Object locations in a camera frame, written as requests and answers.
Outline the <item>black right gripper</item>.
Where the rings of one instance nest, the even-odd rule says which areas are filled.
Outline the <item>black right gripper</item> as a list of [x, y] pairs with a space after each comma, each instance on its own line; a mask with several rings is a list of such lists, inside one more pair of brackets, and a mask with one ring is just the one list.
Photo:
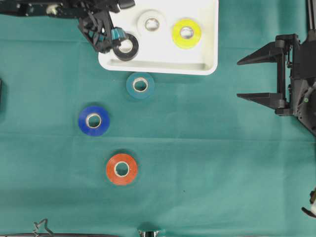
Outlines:
[[289, 105], [281, 93], [238, 93], [237, 97], [249, 100], [276, 110], [279, 116], [302, 116], [299, 112], [307, 106], [307, 112], [316, 114], [316, 37], [307, 36], [300, 43], [297, 34], [276, 36], [276, 41], [270, 42], [254, 53], [242, 58], [237, 65], [276, 63], [292, 47], [292, 65], [290, 71], [290, 102]]

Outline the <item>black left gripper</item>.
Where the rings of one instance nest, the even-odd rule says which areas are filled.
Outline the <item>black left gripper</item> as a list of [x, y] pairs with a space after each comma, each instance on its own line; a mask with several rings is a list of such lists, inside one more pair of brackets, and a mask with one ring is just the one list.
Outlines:
[[126, 33], [120, 27], [114, 27], [109, 0], [84, 0], [81, 2], [83, 16], [79, 18], [79, 29], [95, 51], [108, 53], [126, 40]]

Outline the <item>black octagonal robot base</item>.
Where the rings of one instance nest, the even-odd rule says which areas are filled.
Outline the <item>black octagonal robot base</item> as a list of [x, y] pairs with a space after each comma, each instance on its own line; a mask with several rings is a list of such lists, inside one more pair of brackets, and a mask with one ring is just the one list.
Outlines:
[[298, 103], [299, 122], [316, 136], [316, 80], [309, 80], [308, 87], [303, 90]]

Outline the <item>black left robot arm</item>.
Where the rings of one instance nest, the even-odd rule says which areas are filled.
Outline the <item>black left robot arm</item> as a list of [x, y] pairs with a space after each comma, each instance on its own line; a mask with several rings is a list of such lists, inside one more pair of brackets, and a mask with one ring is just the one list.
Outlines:
[[128, 39], [114, 27], [110, 12], [119, 12], [118, 0], [2, 0], [0, 13], [16, 17], [48, 16], [78, 19], [78, 28], [95, 51], [107, 53]]

